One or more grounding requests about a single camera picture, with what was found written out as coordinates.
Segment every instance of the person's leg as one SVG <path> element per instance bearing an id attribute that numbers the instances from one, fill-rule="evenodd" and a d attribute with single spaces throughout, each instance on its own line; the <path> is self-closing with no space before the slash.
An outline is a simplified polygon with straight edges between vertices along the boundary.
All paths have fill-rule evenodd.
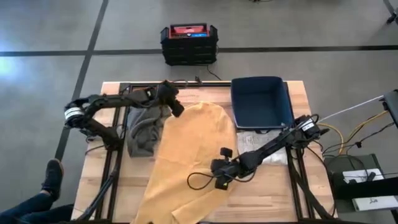
<path id="1" fill-rule="evenodd" d="M 58 222 L 68 222 L 72 216 L 73 205 L 64 205 L 53 208 L 45 212 L 35 212 L 24 215 L 20 219 L 20 224 L 49 224 Z"/>
<path id="2" fill-rule="evenodd" d="M 47 164 L 45 180 L 40 193 L 14 208 L 0 213 L 0 223 L 17 223 L 16 220 L 23 215 L 50 209 L 52 203 L 59 198 L 62 177 L 63 167 L 61 162 L 58 159 L 50 160 Z"/>

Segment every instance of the wooden table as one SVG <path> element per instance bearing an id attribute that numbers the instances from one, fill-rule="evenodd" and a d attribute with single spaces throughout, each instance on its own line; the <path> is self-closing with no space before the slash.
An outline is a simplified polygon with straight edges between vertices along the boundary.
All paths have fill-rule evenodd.
<path id="1" fill-rule="evenodd" d="M 290 98 L 295 117 L 311 114 L 307 94 L 302 81 L 288 81 Z M 119 82 L 104 82 L 101 90 L 106 94 L 117 94 Z M 198 101 L 210 101 L 222 106 L 231 118 L 229 87 L 198 87 L 180 90 L 177 96 L 184 106 Z M 104 109 L 96 113 L 95 119 L 105 126 L 111 126 L 114 109 Z M 102 141 L 91 142 L 88 149 L 102 145 Z M 311 148 L 320 156 L 320 148 L 312 144 Z M 97 194 L 103 173 L 106 151 L 91 151 L 85 158 L 83 172 L 76 196 L 73 218 L 81 215 Z M 118 194 L 113 222 L 129 223 L 135 219 L 141 199 L 144 195 L 150 173 L 154 166 L 153 157 L 130 158 L 124 147 L 121 164 Z M 325 169 L 314 154 L 307 151 L 304 155 L 308 182 L 313 194 L 320 203 L 331 211 L 333 197 Z M 302 192 L 300 192 L 303 212 L 306 213 Z M 105 198 L 104 217 L 109 200 Z M 228 201 L 205 217 L 212 222 L 292 222 L 297 221 L 287 166 L 262 165 L 257 169 L 255 178 L 248 183 L 239 183 Z"/>

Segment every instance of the blue bin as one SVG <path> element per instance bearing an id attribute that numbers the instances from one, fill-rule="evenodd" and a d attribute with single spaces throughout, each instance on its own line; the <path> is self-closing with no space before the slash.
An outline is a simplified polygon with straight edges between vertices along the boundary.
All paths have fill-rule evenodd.
<path id="1" fill-rule="evenodd" d="M 293 123 L 287 84 L 279 77 L 235 78 L 231 99 L 238 129 L 282 129 Z"/>

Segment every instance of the orange towel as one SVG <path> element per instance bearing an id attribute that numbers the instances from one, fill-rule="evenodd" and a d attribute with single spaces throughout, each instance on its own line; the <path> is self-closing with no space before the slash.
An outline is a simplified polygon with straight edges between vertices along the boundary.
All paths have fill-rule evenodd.
<path id="1" fill-rule="evenodd" d="M 213 103 L 186 108 L 179 118 L 168 118 L 135 224 L 190 224 L 199 222 L 223 203 L 233 189 L 215 189 L 215 179 L 203 190 L 192 190 L 187 177 L 192 172 L 210 174 L 212 159 L 222 158 L 228 147 L 237 156 L 236 131 L 225 110 Z M 209 177 L 193 175 L 193 187 L 205 185 Z"/>

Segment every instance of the gray floor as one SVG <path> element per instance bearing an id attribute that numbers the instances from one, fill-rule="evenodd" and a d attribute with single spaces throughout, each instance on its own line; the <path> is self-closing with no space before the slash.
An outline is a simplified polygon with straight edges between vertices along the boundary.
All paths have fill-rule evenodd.
<path id="1" fill-rule="evenodd" d="M 102 1 L 0 1 L 0 51 L 86 50 Z M 384 25 L 382 0 L 110 0 L 97 50 L 158 49 L 159 32 L 171 23 L 207 22 L 219 29 L 220 47 L 397 45 L 397 24 Z M 322 116 L 398 88 L 397 51 L 236 53 L 210 66 L 224 80 L 279 76 L 304 80 L 313 113 Z M 40 189 L 54 157 L 83 56 L 0 57 L 0 211 Z M 82 96 L 103 81 L 214 80 L 204 67 L 169 67 L 161 55 L 94 56 Z M 380 112 L 378 102 L 328 120 L 343 134 Z M 391 122 L 385 116 L 361 136 Z M 366 141 L 353 154 L 375 153 L 385 172 L 397 172 L 396 128 Z M 335 134 L 324 145 L 338 142 Z M 57 205 L 73 203 L 83 166 L 84 137 L 72 131 L 63 163 L 66 176 Z M 339 214 L 345 220 L 393 223 L 389 212 Z"/>

